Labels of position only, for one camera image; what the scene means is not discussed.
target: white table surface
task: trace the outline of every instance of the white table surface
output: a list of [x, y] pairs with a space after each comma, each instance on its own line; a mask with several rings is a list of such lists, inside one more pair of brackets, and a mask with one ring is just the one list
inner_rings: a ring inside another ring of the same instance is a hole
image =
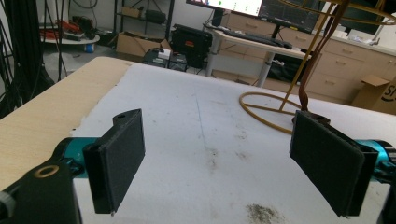
[[[133, 64], [72, 135], [101, 136], [115, 115], [142, 108], [146, 157], [114, 217], [96, 215], [88, 180], [75, 179], [84, 223], [375, 223], [389, 186], [371, 183], [361, 215], [338, 217], [290, 158], [290, 135], [259, 123], [239, 105], [246, 91], [282, 95]], [[396, 146], [395, 116], [316, 100], [309, 105], [353, 139]], [[259, 113], [291, 127], [291, 117]], [[248, 207], [256, 204], [277, 218], [255, 221]]]

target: monitor screen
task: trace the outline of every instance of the monitor screen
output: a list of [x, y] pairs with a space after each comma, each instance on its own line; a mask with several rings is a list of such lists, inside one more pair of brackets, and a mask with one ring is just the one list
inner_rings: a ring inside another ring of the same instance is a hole
[[[375, 3], [366, 0], [352, 0], [351, 3], [359, 4], [365, 7], [375, 7]], [[344, 13], [344, 17], [358, 20], [366, 20], [366, 21], [376, 21], [377, 16], [374, 13], [366, 12], [360, 9], [349, 7], [346, 9]], [[341, 20], [340, 25], [346, 27], [346, 32], [349, 33], [350, 30], [357, 30], [360, 32], [364, 32], [366, 34], [374, 35], [376, 30], [378, 29], [378, 25], [366, 24], [362, 22], [356, 21], [348, 21]]]
[[251, 16], [258, 16], [262, 0], [186, 0], [186, 3], [214, 9], [228, 9]]
[[[289, 2], [315, 10], [322, 10], [324, 2], [319, 0], [289, 0]], [[318, 20], [318, 13], [288, 6], [278, 0], [262, 1], [259, 17], [280, 26], [289, 27], [305, 33], [312, 33]]]

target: floor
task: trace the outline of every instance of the floor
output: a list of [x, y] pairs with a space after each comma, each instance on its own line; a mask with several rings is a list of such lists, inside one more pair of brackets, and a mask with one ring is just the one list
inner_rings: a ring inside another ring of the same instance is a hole
[[[88, 63], [96, 57], [106, 56], [117, 58], [117, 52], [115, 49], [99, 45], [95, 45], [95, 50], [93, 53], [85, 52], [82, 45], [63, 45], [61, 51], [62, 58], [64, 60], [64, 66], [62, 66], [62, 72], [60, 74], [59, 51], [56, 45], [46, 44], [44, 48], [44, 62], [46, 70], [54, 81], [58, 81], [72, 74], [85, 63]], [[205, 69], [190, 67], [188, 68], [187, 72], [202, 76], [205, 75]]]

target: drawer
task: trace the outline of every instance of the drawer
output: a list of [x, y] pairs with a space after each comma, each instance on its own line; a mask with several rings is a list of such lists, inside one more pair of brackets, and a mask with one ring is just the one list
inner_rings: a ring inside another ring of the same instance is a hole
[[352, 80], [315, 73], [309, 79], [306, 90], [332, 98], [351, 101], [357, 93], [356, 89], [351, 88], [353, 86], [354, 81]]
[[[282, 39], [284, 41], [290, 42], [294, 47], [300, 49], [308, 49], [312, 40], [314, 39], [314, 35], [305, 34], [299, 31], [291, 30], [289, 28], [285, 28], [280, 30], [279, 34], [276, 37], [277, 39]], [[318, 37], [316, 44], [320, 41], [321, 37]]]
[[245, 54], [245, 52], [248, 50], [248, 47], [244, 47], [241, 45], [235, 45], [234, 43], [228, 43], [228, 42], [221, 42], [221, 45], [218, 49], [219, 52], [223, 51], [223, 50], [228, 50], [228, 51], [232, 51], [235, 53], [240, 53], [240, 54]]
[[387, 69], [387, 72], [382, 76], [382, 78], [389, 80], [389, 81], [396, 79], [396, 63], [393, 63]]
[[338, 42], [335, 40], [329, 40], [325, 50], [330, 53], [338, 54], [348, 58], [365, 61], [367, 55], [370, 55], [372, 51], [363, 49], [357, 46], [349, 45], [346, 43]]
[[375, 75], [387, 80], [393, 80], [396, 76], [396, 57], [371, 51], [367, 56], [364, 66], [361, 68], [359, 78]]
[[276, 27], [270, 22], [261, 21], [236, 14], [230, 15], [227, 26], [232, 30], [252, 32], [261, 35], [271, 34]]
[[364, 62], [362, 61], [353, 60], [336, 54], [323, 53], [315, 71], [333, 77], [352, 80], [359, 74], [363, 65]]

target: cardboard box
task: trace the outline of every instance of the cardboard box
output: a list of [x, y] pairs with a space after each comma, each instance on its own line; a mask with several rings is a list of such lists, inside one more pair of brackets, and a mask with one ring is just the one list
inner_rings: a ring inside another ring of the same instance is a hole
[[133, 7], [122, 7], [121, 14], [134, 18], [140, 18], [140, 10]]
[[368, 76], [361, 81], [364, 86], [353, 100], [353, 106], [396, 115], [396, 78], [389, 81]]
[[133, 32], [122, 32], [118, 36], [116, 52], [120, 59], [142, 63], [146, 52], [155, 48], [172, 51], [166, 39]]

